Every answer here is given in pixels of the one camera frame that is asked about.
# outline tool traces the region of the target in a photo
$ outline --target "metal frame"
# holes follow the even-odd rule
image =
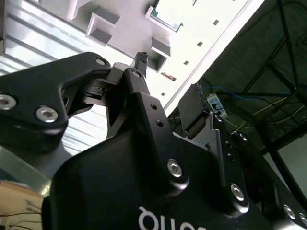
[[[5,52],[5,21],[7,17],[6,0],[0,1],[0,55]]]
[[[0,78],[0,167],[46,196],[43,229],[165,229],[169,217],[172,229],[175,220],[180,229],[307,229],[301,199],[248,137],[230,137],[213,113],[195,137],[207,148],[175,137],[141,72],[146,57],[134,65],[111,68],[83,53]],[[108,107],[108,127],[116,128],[72,157],[61,145],[68,119],[93,104]]]
[[[307,106],[307,97],[303,93],[303,87],[299,82],[299,77],[297,73],[297,68],[295,64],[295,57],[292,50],[292,44],[291,39],[287,27],[287,21],[285,18],[285,14],[283,11],[283,5],[281,0],[277,0],[278,10],[281,17],[281,22],[283,26],[284,31],[284,38],[280,40],[280,42],[277,44],[276,48],[273,50],[271,55],[268,57],[266,62],[263,64],[263,66],[260,68],[260,70],[256,73],[256,75],[251,79],[251,81],[248,83],[248,85],[245,87],[245,89],[241,93],[235,93],[239,96],[266,96],[266,97],[285,97],[285,94],[277,94],[277,93],[248,93],[250,88],[255,84],[255,82],[260,78],[262,73],[265,69],[269,69],[272,71],[275,76],[289,89],[290,93],[289,95],[295,95],[299,101],[301,101],[304,105]],[[281,72],[279,72],[276,67],[271,63],[271,60],[275,58],[275,56],[278,54],[280,49],[283,47],[283,45],[286,43],[288,54],[289,54],[289,60],[292,67],[293,77],[295,84],[293,85]],[[269,136],[267,135],[265,131],[264,124],[261,124],[257,119],[255,119],[252,115],[245,112],[238,106],[234,105],[231,102],[231,95],[229,93],[225,92],[219,92],[218,94],[228,94],[229,97],[225,100],[225,107],[227,107],[231,112],[241,117],[243,120],[247,121],[248,123],[255,126],[256,131],[258,132],[259,136],[261,137],[265,148],[261,150],[261,153],[264,155],[267,152],[271,155],[274,163],[276,164],[278,170],[280,171],[282,177],[284,178],[285,182],[287,183],[290,191],[293,193],[293,195],[299,200],[300,204],[307,208],[307,200],[300,190],[298,184],[295,182],[294,178],[292,177],[290,171],[288,170],[287,166],[283,162],[282,158],[280,157],[278,153],[278,149],[282,148],[286,144],[292,142],[296,138],[304,135],[307,133],[307,122],[299,125],[298,127],[294,128],[289,133],[285,134],[281,138],[277,139],[274,142],[270,141]]]

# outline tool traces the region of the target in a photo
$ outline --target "wooden surface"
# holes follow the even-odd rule
[[[0,182],[0,215],[31,212],[31,210],[40,213],[42,202],[43,197],[28,188],[6,181]],[[24,228],[14,225],[42,230],[40,214],[21,214],[12,217],[0,217],[0,219],[1,225],[6,226],[6,230],[24,230]]]

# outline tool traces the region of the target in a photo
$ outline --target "silver screw head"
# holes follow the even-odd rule
[[[105,61],[103,61],[103,60],[100,59],[100,58],[96,58],[96,62],[97,62],[99,65],[102,65],[102,66],[106,65]]]
[[[288,205],[283,205],[283,208],[291,219],[295,219],[295,214]]]
[[[240,133],[240,137],[244,140],[244,141],[247,141],[247,137],[243,134],[243,133]]]
[[[49,107],[41,107],[37,109],[35,115],[39,120],[47,123],[55,122],[59,117],[57,111]]]
[[[221,117],[219,115],[215,115],[216,120],[218,120],[219,122],[223,122],[223,120],[221,119]]]
[[[0,94],[0,110],[9,110],[17,105],[16,100],[9,95]]]
[[[167,168],[169,172],[174,176],[174,177],[181,177],[182,176],[182,169],[180,165],[175,162],[175,161],[169,161],[167,163]]]
[[[232,194],[236,197],[238,201],[244,200],[244,194],[236,184],[231,184],[230,189],[231,189]]]
[[[303,213],[299,214],[299,217],[301,218],[301,220],[303,221],[303,223],[307,226],[307,218],[305,217],[305,215]]]

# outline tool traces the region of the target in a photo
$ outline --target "blue cable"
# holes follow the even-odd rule
[[[208,90],[208,89],[211,89],[211,88],[212,89],[220,89],[220,90],[226,91],[226,92],[230,93],[231,95],[233,95],[233,96],[235,96],[237,98],[240,98],[242,100],[257,100],[256,97],[249,97],[249,96],[248,97],[240,97],[239,95],[236,95],[235,93],[233,93],[230,90],[228,90],[228,89],[226,89],[224,87],[221,87],[221,86],[203,87],[202,89]]]

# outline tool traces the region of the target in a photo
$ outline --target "black metal plate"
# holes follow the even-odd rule
[[[211,205],[206,194],[211,193],[210,181],[218,179],[218,173],[210,170],[211,153],[181,138],[176,142],[184,153],[177,156],[178,162],[185,162],[190,177],[188,187],[179,195],[154,192],[150,145],[130,130],[69,159],[60,168],[51,186],[50,209],[49,205],[43,208],[43,214],[51,211],[52,216],[52,220],[43,219],[44,228],[51,221],[47,229],[272,229],[251,201],[248,213],[238,218]],[[156,216],[156,228],[153,218],[143,220],[141,207]],[[139,221],[144,221],[146,228],[140,228]]]

